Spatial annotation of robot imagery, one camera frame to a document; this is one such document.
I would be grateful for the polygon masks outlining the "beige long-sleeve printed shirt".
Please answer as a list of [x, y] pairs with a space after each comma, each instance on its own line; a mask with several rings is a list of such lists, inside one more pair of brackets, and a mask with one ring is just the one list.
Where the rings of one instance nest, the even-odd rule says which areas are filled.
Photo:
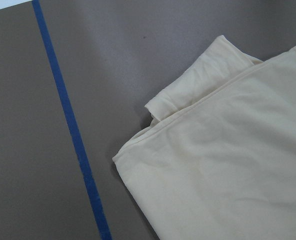
[[146, 108], [113, 161], [160, 239], [296, 240], [296, 46], [218, 36]]

